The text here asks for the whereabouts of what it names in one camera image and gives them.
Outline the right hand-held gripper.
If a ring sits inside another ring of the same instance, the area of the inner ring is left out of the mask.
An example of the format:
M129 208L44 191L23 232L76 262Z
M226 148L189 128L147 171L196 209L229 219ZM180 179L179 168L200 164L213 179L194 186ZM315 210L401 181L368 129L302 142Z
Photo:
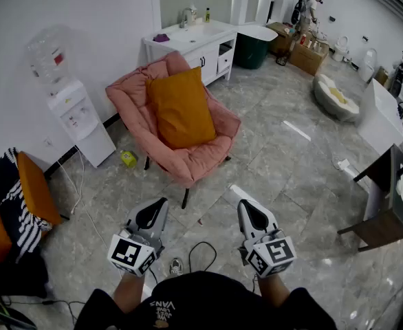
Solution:
M239 251L244 265L250 265L259 278L267 278L286 270L297 259L292 239L278 228L271 211L260 203L242 199L237 207L241 231L255 235L258 231L272 231L245 240Z

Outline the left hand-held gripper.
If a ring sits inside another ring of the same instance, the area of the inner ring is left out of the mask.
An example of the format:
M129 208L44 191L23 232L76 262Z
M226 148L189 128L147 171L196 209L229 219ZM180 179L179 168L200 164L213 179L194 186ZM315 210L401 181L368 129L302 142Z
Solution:
M114 234L107 259L119 270L143 276L158 259L164 246L161 235L168 215L165 197L140 203L129 213L125 227Z

